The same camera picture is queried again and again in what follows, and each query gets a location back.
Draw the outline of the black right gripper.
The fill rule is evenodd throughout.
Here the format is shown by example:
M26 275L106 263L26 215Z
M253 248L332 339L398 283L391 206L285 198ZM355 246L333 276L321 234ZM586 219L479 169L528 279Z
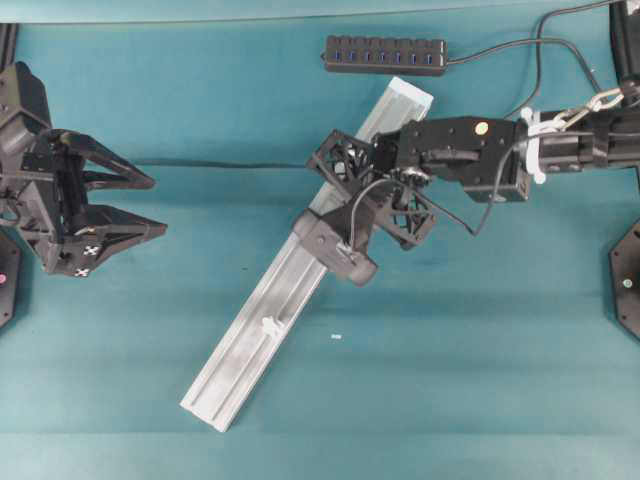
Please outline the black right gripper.
M334 130L308 161L346 203L346 219L332 224L351 250L365 250L376 227L410 250L435 224L429 203L418 191L425 177L402 172L398 150L397 131L377 133L367 143Z

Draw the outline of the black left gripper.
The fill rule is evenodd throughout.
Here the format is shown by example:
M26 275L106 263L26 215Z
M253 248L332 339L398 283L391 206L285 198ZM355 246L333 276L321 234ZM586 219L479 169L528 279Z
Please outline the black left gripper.
M108 173L85 170L86 161ZM154 186L93 137L46 129L17 154L1 152L1 224L15 229L46 273L87 277L111 256L167 230L109 205L88 205L88 190Z

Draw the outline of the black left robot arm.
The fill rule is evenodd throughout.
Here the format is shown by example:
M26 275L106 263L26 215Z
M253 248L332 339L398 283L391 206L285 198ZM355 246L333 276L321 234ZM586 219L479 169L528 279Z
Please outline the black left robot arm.
M164 223L92 204L88 193L154 186L94 138L46 129L1 153L1 224L16 229L46 273L87 277L111 256L167 230Z

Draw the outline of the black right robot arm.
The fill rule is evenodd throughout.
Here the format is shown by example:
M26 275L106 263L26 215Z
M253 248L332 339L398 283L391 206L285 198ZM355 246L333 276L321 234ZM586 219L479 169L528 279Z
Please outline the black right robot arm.
M328 222L347 249L363 251L373 226L404 249L424 240L439 207L421 191L435 178L493 206L527 200L551 174L638 164L639 108L584 106L518 120L411 120L369 142L334 130L307 166L343 195L346 208Z

